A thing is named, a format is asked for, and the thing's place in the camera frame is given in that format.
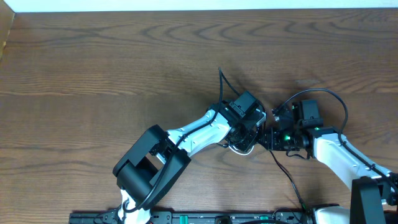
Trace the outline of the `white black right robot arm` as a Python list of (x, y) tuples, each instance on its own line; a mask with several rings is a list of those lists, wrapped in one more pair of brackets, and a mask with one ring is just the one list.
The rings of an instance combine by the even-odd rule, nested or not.
[(397, 223), (397, 173), (376, 164), (333, 127), (298, 130), (270, 128), (259, 139), (268, 151), (306, 150), (308, 158), (326, 165), (349, 188), (349, 208), (322, 205), (311, 208), (303, 223)]

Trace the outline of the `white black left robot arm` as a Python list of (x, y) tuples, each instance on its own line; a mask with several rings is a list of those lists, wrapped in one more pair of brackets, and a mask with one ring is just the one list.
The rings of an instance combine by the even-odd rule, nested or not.
[(119, 223), (147, 223), (151, 208), (176, 183), (192, 156), (207, 146), (226, 141), (235, 151), (250, 152), (265, 119), (257, 103), (222, 102), (181, 128), (151, 126), (113, 168), (122, 195)]

